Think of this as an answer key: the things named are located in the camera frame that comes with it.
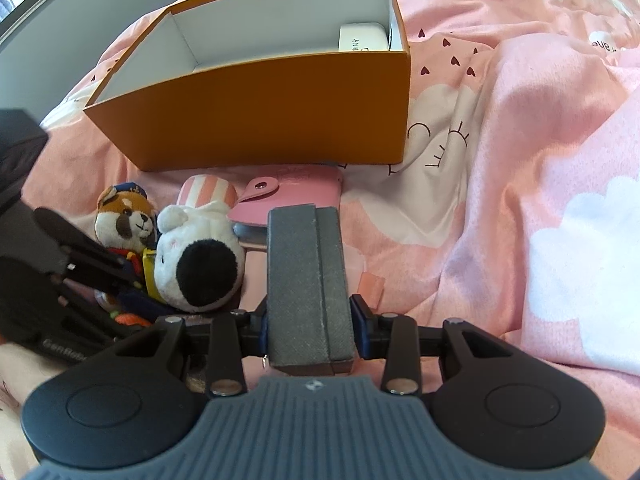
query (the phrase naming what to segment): orange box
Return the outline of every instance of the orange box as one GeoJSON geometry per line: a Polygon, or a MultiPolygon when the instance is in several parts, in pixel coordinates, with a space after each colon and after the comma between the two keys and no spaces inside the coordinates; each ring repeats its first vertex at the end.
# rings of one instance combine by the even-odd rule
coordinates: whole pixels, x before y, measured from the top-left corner
{"type": "Polygon", "coordinates": [[[396,0],[183,0],[85,113],[143,171],[402,161],[410,56],[396,0]],[[379,23],[388,50],[339,51],[379,23]]]}

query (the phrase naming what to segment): pink card holder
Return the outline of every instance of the pink card holder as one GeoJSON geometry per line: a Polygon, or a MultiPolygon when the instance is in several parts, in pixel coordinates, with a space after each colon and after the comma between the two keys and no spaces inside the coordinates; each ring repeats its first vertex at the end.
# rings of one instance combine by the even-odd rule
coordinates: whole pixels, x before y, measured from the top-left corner
{"type": "Polygon", "coordinates": [[[269,211],[275,207],[340,207],[342,172],[338,168],[319,164],[267,166],[261,175],[247,184],[228,213],[232,222],[264,227],[269,211]]]}

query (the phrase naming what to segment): blue gripper pad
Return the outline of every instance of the blue gripper pad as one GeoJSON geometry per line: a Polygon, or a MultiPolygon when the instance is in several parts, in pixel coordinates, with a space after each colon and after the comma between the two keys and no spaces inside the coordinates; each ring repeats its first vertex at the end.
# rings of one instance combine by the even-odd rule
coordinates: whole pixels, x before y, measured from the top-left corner
{"type": "Polygon", "coordinates": [[[587,459],[539,472],[482,462],[451,444],[417,397],[380,392],[369,377],[262,378],[244,396],[209,401],[191,433],[148,462],[44,462],[24,480],[328,479],[606,480],[587,459]]]}

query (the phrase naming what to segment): bed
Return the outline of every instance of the bed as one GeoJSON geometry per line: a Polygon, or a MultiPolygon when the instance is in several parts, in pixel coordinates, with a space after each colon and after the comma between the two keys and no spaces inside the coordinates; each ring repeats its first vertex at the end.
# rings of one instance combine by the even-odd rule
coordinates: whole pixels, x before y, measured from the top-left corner
{"type": "MultiPolygon", "coordinates": [[[[607,410],[593,463],[626,479],[640,466],[640,0],[399,4],[412,53],[404,161],[344,168],[343,240],[385,280],[379,312],[431,326],[464,318],[589,385],[607,410]]],[[[82,113],[158,12],[124,31],[43,122],[50,141],[24,200],[88,234],[105,187],[135,181],[162,207],[203,171],[142,173],[82,113]]],[[[206,172],[238,189],[255,176],[206,172]]],[[[436,362],[422,366],[435,389],[436,362]]],[[[265,373],[247,367],[253,384],[265,373]]],[[[0,346],[7,480],[36,464],[20,405],[59,371],[0,346]]],[[[354,373],[378,380],[382,365],[354,373]]]]}

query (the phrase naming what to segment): wall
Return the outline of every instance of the wall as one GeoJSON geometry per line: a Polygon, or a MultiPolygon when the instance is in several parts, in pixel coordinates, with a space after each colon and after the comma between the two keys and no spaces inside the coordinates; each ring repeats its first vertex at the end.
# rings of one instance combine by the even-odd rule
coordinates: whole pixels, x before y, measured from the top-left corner
{"type": "Polygon", "coordinates": [[[47,0],[0,44],[0,108],[37,121],[143,14],[175,0],[47,0]]]}

